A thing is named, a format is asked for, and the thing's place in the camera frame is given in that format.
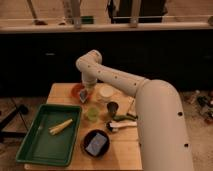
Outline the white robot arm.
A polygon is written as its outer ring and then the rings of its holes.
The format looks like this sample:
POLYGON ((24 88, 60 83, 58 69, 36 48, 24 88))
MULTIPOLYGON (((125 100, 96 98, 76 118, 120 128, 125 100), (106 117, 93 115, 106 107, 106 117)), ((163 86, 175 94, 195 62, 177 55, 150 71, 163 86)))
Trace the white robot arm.
POLYGON ((85 87, 103 81, 135 99, 144 171, 194 171, 183 107, 174 86, 106 67, 96 50, 79 57, 76 67, 85 87))

